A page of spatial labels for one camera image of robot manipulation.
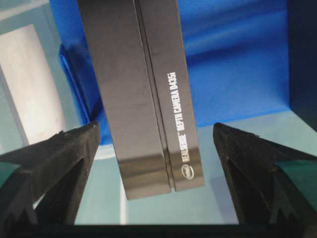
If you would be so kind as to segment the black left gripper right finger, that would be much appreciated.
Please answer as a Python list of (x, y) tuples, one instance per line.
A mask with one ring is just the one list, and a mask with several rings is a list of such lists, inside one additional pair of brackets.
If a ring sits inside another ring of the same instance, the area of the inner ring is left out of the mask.
[(212, 135), (240, 224), (269, 221), (277, 162), (317, 160), (316, 156), (222, 123), (213, 126)]

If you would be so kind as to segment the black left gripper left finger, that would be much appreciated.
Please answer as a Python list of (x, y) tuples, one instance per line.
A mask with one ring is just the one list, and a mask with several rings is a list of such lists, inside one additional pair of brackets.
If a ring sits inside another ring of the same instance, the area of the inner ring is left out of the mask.
[(0, 187), (0, 224), (73, 225), (99, 141), (94, 121), (1, 155), (17, 168)]

